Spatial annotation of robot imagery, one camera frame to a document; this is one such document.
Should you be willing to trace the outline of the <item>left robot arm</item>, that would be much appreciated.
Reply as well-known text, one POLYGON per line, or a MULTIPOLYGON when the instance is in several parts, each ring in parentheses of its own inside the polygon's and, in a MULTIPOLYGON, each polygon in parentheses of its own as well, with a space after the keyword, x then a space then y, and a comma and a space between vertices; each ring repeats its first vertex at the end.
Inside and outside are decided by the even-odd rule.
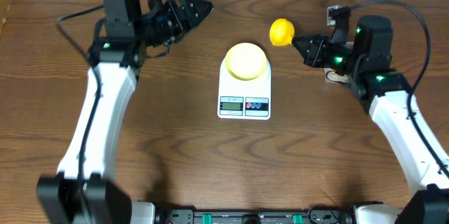
POLYGON ((213 12, 207 0, 103 0, 88 63, 88 87, 72 141, 36 193, 51 223, 163 223, 151 202, 134 202, 114 183, 127 104, 150 46, 171 46, 213 12))

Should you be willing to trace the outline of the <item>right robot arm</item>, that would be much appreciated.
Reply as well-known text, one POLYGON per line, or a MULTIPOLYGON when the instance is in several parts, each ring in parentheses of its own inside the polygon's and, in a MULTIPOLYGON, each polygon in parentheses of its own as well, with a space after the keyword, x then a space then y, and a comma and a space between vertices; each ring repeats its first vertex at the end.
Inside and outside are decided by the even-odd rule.
POLYGON ((380 202, 354 204, 342 223, 447 223, 448 155, 424 120, 406 78, 390 67, 389 19, 367 15, 357 22, 354 45, 322 35, 294 37, 310 67, 346 76, 365 113, 379 126, 406 176, 412 195, 403 209, 380 202))

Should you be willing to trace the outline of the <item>yellow measuring scoop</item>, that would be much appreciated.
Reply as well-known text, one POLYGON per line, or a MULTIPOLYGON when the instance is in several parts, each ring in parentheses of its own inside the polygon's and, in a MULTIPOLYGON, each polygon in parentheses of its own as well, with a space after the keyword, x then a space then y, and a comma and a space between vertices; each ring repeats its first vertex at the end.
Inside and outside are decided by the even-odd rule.
POLYGON ((279 18, 273 22, 269 31, 269 39, 274 46, 287 46, 292 44, 295 28, 289 20, 279 18))

